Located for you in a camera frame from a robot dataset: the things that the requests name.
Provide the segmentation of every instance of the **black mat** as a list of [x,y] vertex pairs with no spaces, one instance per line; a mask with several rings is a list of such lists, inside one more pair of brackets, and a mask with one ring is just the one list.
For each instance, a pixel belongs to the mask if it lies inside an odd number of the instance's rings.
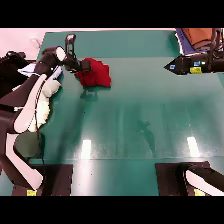
[[[175,176],[176,167],[179,164],[190,163],[199,167],[210,168],[208,161],[206,162],[184,162],[184,163],[157,163],[156,175],[158,181],[159,195],[160,196],[181,196]],[[194,187],[188,185],[189,196],[195,196]]]
[[[45,168],[46,180],[37,192],[36,196],[70,196],[73,165],[33,165],[42,175]],[[18,185],[14,185],[12,196],[27,196],[27,189]]]

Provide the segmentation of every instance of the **blue sticker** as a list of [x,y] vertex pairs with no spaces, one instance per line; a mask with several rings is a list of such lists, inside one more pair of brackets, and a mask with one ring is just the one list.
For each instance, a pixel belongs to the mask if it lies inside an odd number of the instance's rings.
[[194,66],[200,66],[200,61],[195,61]]
[[175,65],[170,65],[170,69],[175,69]]

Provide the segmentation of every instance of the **glossy table surface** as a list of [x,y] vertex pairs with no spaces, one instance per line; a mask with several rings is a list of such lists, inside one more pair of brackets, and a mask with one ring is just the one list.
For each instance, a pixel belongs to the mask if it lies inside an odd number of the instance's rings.
[[[46,33],[40,54],[66,34]],[[83,89],[63,68],[41,132],[46,163],[74,164],[72,195],[158,195],[159,162],[208,160],[224,174],[222,74],[165,70],[179,55],[174,31],[75,34],[77,57],[108,64],[112,86]]]

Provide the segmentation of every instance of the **yellow label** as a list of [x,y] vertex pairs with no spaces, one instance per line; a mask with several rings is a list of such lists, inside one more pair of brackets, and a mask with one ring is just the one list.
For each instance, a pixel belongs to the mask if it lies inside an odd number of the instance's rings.
[[194,195],[195,196],[205,196],[205,193],[203,191],[200,191],[199,189],[194,189]]
[[27,196],[37,196],[37,191],[27,190]]
[[192,67],[190,68],[191,74],[202,74],[201,67]]

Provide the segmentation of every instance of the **crumpled red fabric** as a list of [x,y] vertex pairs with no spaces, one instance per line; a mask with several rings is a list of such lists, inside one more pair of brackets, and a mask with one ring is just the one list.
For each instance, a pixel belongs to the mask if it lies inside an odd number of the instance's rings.
[[90,61],[91,71],[77,72],[75,76],[80,79],[82,86],[111,86],[111,78],[109,74],[109,65],[104,65],[102,61],[93,58],[85,58]]

